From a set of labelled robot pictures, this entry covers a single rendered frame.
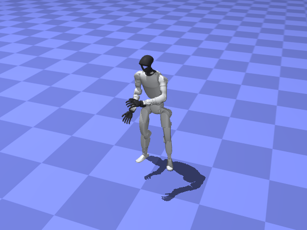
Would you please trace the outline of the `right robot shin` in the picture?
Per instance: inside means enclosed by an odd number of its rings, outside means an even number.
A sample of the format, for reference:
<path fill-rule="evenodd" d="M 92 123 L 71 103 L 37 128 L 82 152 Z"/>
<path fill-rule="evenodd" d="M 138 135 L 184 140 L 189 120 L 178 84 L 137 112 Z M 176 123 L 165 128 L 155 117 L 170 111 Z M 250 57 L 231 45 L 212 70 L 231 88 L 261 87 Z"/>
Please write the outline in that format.
<path fill-rule="evenodd" d="M 141 134 L 141 146 L 142 146 L 142 154 L 147 156 L 147 150 L 150 143 L 150 138 L 145 138 L 144 135 Z"/>

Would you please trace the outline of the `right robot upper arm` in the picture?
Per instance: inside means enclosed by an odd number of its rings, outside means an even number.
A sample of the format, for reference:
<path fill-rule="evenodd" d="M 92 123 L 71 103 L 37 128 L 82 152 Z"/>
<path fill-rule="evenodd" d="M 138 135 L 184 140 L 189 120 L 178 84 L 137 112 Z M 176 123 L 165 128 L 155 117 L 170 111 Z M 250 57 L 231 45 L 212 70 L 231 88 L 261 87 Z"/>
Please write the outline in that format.
<path fill-rule="evenodd" d="M 134 78 L 135 78 L 135 86 L 136 86 L 136 89 L 135 89 L 135 94 L 137 95 L 141 95 L 142 93 L 142 89 L 141 89 L 141 80 L 140 80 L 140 74 L 141 74 L 142 71 L 138 71 L 134 74 Z"/>

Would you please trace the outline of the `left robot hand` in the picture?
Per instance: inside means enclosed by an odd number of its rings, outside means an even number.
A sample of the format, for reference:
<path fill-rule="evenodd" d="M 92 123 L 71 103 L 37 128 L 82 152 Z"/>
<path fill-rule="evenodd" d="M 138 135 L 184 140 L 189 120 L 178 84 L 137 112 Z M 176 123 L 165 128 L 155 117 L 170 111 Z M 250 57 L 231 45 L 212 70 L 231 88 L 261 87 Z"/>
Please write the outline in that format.
<path fill-rule="evenodd" d="M 127 102 L 129 102 L 129 103 L 127 103 Z M 133 99 L 133 98 L 130 98 L 128 101 L 126 101 L 126 103 L 127 103 L 126 105 L 130 104 L 127 107 L 132 105 L 132 107 L 130 107 L 129 109 L 131 109 L 133 107 L 145 107 L 146 106 L 146 105 L 143 104 L 143 101 L 138 101 L 138 100 Z"/>

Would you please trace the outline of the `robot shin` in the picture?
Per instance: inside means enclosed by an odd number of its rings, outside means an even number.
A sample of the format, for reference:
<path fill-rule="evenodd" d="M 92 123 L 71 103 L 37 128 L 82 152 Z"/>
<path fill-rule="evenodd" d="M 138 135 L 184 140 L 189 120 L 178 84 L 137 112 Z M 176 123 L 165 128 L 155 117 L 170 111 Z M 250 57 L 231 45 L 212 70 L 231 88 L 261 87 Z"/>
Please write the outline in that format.
<path fill-rule="evenodd" d="M 170 161 L 171 161 L 172 142 L 167 141 L 167 142 L 165 143 L 165 150 L 166 150 L 166 153 L 167 153 L 168 161 L 169 161 L 169 159 L 170 159 Z"/>
<path fill-rule="evenodd" d="M 147 156 L 147 150 L 150 143 L 150 138 L 145 138 L 144 135 L 141 134 L 141 146 L 142 146 L 142 154 Z"/>

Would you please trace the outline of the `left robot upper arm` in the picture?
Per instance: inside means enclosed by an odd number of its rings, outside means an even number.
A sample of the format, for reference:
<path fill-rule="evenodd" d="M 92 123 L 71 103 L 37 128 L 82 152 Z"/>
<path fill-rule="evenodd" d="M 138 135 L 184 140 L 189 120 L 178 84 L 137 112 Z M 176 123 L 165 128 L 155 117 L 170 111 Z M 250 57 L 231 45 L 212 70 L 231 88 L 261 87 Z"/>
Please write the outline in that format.
<path fill-rule="evenodd" d="M 158 82 L 160 83 L 160 92 L 161 92 L 161 95 L 164 95 L 165 96 L 165 100 L 163 102 L 166 101 L 167 99 L 167 83 L 168 83 L 168 79 L 163 76 L 163 75 L 159 75 L 158 76 Z M 163 103 L 161 102 L 161 103 Z"/>

